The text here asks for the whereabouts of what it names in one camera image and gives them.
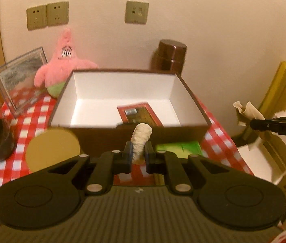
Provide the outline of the beige stocking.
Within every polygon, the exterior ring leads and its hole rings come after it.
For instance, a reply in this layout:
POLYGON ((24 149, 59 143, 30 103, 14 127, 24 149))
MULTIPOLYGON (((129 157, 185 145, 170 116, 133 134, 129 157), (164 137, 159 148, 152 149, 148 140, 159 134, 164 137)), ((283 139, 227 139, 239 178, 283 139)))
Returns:
POLYGON ((233 107, 236 111, 237 124, 239 126, 246 127, 251 120, 264 120, 262 113, 249 101, 245 105, 242 105, 240 101, 233 103, 233 107))

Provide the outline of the green tissue box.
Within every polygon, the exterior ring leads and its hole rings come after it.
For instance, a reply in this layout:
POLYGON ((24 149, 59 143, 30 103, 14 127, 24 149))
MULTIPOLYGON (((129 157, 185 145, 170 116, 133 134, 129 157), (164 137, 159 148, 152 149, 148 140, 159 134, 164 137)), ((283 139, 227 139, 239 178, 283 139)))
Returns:
POLYGON ((164 150, 173 152, 178 158, 187 159, 189 155, 202 155, 202 149, 199 142, 180 142, 180 143, 168 143, 156 145, 156 150, 164 150))

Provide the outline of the double wall socket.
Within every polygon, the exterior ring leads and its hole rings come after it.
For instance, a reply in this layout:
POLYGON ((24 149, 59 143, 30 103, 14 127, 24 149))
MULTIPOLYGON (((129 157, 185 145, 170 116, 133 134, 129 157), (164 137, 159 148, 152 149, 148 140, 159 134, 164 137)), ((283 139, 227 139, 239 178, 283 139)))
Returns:
POLYGON ((69 2, 38 5, 26 10, 29 31, 69 23, 69 2))

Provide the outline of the pink starfish plush toy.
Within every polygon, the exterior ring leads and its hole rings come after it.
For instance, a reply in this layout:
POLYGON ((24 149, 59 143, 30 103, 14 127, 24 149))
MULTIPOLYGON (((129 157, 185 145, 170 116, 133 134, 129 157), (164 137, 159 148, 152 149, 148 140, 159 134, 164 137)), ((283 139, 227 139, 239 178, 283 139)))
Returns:
POLYGON ((34 86, 36 88, 45 87, 51 97, 58 98, 67 78, 74 70, 97 68, 96 63, 78 58, 71 29, 66 28, 58 38, 52 59, 36 72, 34 86))

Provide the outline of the brown cardboard box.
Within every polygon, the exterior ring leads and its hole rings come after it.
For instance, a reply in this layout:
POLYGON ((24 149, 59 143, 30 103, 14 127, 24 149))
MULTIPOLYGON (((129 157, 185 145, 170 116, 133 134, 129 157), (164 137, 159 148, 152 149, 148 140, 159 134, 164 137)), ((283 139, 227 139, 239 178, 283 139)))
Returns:
POLYGON ((83 152, 98 157, 123 150, 134 127, 123 126, 118 107, 148 103, 162 126, 154 145, 201 142, 211 122, 180 75, 141 70, 75 70, 63 87, 49 127, 72 131, 83 152))

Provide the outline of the red white checkered tablecloth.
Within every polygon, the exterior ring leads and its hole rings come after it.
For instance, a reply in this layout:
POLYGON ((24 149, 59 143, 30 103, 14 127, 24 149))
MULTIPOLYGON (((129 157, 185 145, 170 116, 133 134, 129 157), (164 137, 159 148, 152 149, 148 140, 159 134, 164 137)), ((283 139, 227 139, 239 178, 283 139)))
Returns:
MULTIPOLYGON (((0 116, 10 123, 16 148, 7 160, 0 162, 0 186, 29 174, 30 170, 25 160, 26 148, 34 137, 47 129, 49 116, 52 114, 55 104, 56 99, 45 95, 18 118, 13 117, 7 104, 2 104, 0 116)), ((231 137, 212 113, 205 106, 202 108, 211 122, 211 126, 201 142, 202 155, 251 174, 252 170, 241 157, 231 137)))

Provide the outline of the framed picture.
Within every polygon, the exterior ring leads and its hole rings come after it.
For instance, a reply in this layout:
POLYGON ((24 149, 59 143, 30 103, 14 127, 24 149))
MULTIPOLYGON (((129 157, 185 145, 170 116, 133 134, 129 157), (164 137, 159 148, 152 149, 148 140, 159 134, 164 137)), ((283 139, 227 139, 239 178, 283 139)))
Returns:
POLYGON ((39 47, 0 67, 0 92, 14 117, 24 114, 47 94, 44 86, 34 85, 36 72, 46 63, 44 50, 39 47))

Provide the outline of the cashew jar gold lid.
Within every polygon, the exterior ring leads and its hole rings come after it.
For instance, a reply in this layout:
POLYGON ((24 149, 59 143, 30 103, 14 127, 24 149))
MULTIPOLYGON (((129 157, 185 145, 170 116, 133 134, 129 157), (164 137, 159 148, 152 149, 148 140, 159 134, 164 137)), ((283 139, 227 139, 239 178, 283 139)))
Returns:
POLYGON ((33 173, 77 156, 80 151, 79 141, 71 131, 49 128, 30 141, 25 158, 33 173))

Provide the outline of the brown metal thermos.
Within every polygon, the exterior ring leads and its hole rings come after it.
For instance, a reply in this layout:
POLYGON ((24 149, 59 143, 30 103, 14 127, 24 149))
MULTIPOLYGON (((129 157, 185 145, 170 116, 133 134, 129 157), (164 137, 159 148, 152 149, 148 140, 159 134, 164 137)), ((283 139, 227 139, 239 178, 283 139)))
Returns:
POLYGON ((181 75, 186 52, 187 46, 184 43, 172 39, 162 39, 159 41, 152 69, 171 71, 181 75))

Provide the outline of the white side table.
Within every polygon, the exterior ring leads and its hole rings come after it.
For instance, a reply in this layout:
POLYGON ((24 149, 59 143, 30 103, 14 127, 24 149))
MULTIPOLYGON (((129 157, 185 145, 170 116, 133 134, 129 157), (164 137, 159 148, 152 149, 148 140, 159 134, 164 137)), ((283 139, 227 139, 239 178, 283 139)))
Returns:
MULTIPOLYGON (((276 103, 276 98, 279 96, 278 87, 282 84, 285 74, 286 62, 281 62, 258 109, 265 118, 269 116, 270 109, 276 103)), ((286 135, 272 132, 256 132, 256 134, 258 139, 255 144, 258 149, 266 157, 270 167, 278 169, 276 173, 272 169, 271 181, 286 193, 286 135)))

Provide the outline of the red black snack packet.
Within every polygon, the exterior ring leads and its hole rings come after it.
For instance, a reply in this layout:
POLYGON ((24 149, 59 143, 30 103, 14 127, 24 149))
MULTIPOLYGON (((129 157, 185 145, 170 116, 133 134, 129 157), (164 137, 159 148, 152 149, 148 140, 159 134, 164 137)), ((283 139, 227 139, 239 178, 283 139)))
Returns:
POLYGON ((148 124, 163 127, 163 124, 147 102, 118 106, 117 110, 124 124, 148 124))

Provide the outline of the single wall socket plate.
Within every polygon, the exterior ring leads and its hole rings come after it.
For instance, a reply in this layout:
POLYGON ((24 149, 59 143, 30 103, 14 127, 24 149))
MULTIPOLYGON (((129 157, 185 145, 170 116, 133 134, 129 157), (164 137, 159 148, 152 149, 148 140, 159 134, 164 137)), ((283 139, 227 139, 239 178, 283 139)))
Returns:
POLYGON ((149 3, 127 1, 124 22, 126 24, 141 24, 147 22, 149 3))

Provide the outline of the white sock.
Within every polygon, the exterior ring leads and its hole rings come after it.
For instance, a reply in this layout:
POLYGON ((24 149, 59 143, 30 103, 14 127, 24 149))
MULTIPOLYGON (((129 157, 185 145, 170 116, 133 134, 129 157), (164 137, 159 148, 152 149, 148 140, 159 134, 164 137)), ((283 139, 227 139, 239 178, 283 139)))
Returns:
POLYGON ((135 127, 131 137, 131 143, 133 146, 133 163, 140 164, 144 162, 144 146, 150 139, 151 134, 152 128, 148 124, 140 123, 135 127))

